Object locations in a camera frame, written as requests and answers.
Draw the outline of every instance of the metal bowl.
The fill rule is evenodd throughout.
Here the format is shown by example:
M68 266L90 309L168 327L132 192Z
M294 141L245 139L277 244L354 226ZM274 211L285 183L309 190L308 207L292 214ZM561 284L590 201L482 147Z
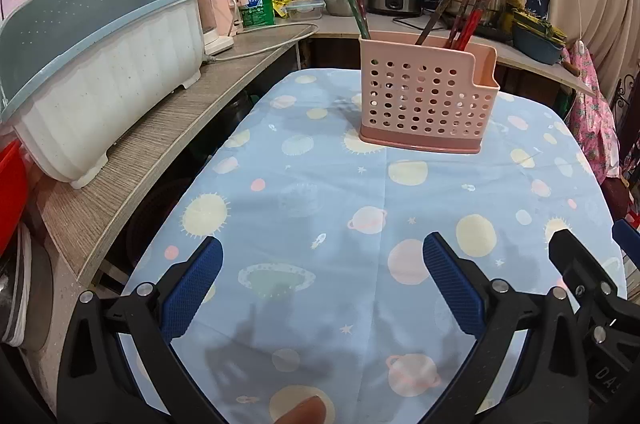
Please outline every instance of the metal bowl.
M369 6L369 0L362 1L366 9ZM326 11L331 16L353 16L347 0L324 0L324 3L326 4Z

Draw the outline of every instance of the table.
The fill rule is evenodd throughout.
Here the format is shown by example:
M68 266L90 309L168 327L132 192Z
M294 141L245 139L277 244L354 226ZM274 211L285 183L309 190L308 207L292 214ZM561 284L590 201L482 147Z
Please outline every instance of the table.
M426 25L428 19L428 16L420 16L418 18L409 18L406 21L422 28ZM394 23L391 16L367 14L367 21L369 22L370 30L416 32L415 29ZM325 14L322 16L322 19L315 20L314 23L319 27L318 32L312 36L315 38L358 38L360 35L356 22L352 17L329 16ZM433 31L431 35L448 38L449 32L449 30L436 30ZM473 36L472 41L494 47L498 54L498 63L503 66L527 70L539 76L565 84L588 96L593 96L593 91L590 87L586 86L580 78L575 77L559 64L545 65L544 63L539 63L524 55L519 50L498 41L492 41L479 36Z
M620 249L590 166L547 107L500 93L477 155L362 142L357 70L294 72L256 105L180 200L126 292L207 234L225 259L172 346L231 424L272 422L318 394L326 424L418 422L473 338L421 259L437 230L490 278L561 284L548 242L569 227L625 295ZM516 336L485 401L500 399ZM132 341L145 399L162 409Z

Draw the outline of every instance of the metal screw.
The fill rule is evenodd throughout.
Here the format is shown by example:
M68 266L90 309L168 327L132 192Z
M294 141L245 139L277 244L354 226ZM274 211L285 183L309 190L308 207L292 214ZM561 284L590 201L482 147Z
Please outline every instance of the metal screw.
M503 279L497 279L494 280L493 283L491 283L491 287L499 293L505 293L507 292L507 290L509 290L509 284L507 282L505 282L505 280Z
M149 296L154 290L154 286L151 283L141 283L136 288L138 296Z
M607 339L607 331L601 326L597 326L593 329L593 338L598 344L604 343L604 340Z
M553 288L554 298L556 299L565 299L566 291L562 287L554 287Z
M81 295L80 295L80 302L81 303L88 303L89 301L91 301L94 298L94 293L91 292L90 290L85 290Z

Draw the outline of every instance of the red chopsticks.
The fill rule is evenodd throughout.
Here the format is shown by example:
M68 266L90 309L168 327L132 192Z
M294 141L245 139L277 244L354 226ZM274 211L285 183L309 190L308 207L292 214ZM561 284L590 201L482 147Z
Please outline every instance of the red chopsticks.
M463 51L466 48L466 44L469 43L471 36L475 32L478 24L480 23L480 19L482 18L482 14L484 14L484 10L487 5L489 5L490 0L476 0L476 4L474 5L474 9L466 20L465 26L460 33L458 39L453 43L454 50Z

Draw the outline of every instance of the plastic lid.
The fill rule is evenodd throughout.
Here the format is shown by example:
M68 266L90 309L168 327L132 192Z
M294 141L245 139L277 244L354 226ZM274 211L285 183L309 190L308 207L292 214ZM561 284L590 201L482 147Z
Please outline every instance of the plastic lid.
M309 12L317 7L324 7L324 0L294 0L284 6L286 10L299 12Z

